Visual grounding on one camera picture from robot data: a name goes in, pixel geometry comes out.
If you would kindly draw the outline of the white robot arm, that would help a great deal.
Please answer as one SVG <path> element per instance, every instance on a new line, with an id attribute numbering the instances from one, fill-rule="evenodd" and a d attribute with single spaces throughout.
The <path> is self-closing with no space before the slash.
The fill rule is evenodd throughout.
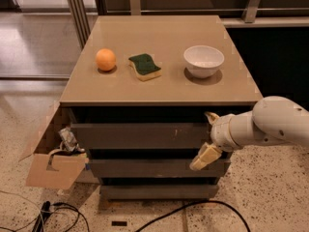
<path id="1" fill-rule="evenodd" d="M 309 146 L 309 112 L 287 98 L 265 97 L 251 111 L 238 115 L 205 115 L 211 124 L 211 144 L 204 143 L 189 165 L 194 171 L 218 160 L 224 152 L 245 146 Z"/>

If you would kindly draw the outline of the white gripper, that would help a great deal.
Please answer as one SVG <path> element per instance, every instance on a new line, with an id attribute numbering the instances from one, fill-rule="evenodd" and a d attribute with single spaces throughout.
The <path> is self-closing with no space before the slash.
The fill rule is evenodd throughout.
<path id="1" fill-rule="evenodd" d="M 233 114 L 218 116 L 216 113 L 206 111 L 204 115 L 211 124 L 212 144 L 204 143 L 202 145 L 198 155 L 189 165 L 190 169 L 193 171 L 202 170 L 209 164 L 218 160 L 222 155 L 222 151 L 233 152 L 241 149 L 241 146 L 233 139 L 230 130 L 230 123 L 234 117 Z"/>

